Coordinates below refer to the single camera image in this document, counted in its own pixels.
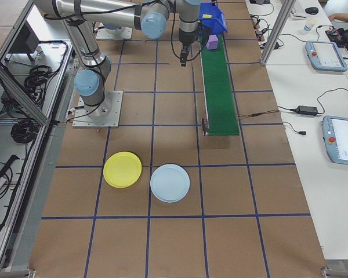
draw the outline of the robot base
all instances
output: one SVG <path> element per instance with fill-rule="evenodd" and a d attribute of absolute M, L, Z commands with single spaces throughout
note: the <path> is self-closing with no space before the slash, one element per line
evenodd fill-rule
<path fill-rule="evenodd" d="M 83 116 L 86 114 L 84 109 L 76 110 L 75 117 L 83 117 L 74 119 L 72 126 L 75 128 L 118 127 L 120 120 L 122 95 L 123 91 L 106 92 L 106 97 L 108 97 L 112 102 L 111 111 L 106 116 L 91 118 L 89 116 Z M 80 98 L 78 106 L 82 105 L 84 105 L 84 102 Z"/>
<path fill-rule="evenodd" d="M 122 41 L 132 38 L 132 30 L 129 27 L 123 27 L 122 29 L 112 30 L 110 32 L 106 29 L 99 29 L 96 38 L 99 41 Z"/>

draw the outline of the touchscreen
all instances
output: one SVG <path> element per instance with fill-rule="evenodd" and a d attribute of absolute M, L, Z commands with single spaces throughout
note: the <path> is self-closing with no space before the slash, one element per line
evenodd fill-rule
<path fill-rule="evenodd" d="M 331 119 L 334 128 L 339 159 L 348 160 L 348 120 Z"/>
<path fill-rule="evenodd" d="M 317 53 L 318 60 L 321 65 L 326 67 L 342 67 L 342 63 L 338 55 L 336 54 L 335 48 L 331 43 L 313 43 L 314 50 Z"/>

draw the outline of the cup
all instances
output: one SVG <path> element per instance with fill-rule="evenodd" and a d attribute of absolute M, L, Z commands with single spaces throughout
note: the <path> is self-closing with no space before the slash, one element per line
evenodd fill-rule
<path fill-rule="evenodd" d="M 309 32 L 312 30 L 313 26 L 316 24 L 316 19 L 307 19 L 306 25 L 304 25 L 304 31 Z"/>

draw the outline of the conveyor belt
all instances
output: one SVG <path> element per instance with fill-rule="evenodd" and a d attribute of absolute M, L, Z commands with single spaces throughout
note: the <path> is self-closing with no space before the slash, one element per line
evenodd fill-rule
<path fill-rule="evenodd" d="M 218 48 L 201 52 L 204 74 L 206 117 L 203 120 L 207 135 L 239 135 L 234 97 L 224 55 L 223 39 L 218 35 Z"/>

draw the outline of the light blue plate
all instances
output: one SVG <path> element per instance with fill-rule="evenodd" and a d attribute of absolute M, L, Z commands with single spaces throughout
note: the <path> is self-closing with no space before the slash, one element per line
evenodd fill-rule
<path fill-rule="evenodd" d="M 162 165 L 151 176 L 152 193 L 160 201 L 177 202 L 185 197 L 189 189 L 190 177 L 178 165 Z"/>

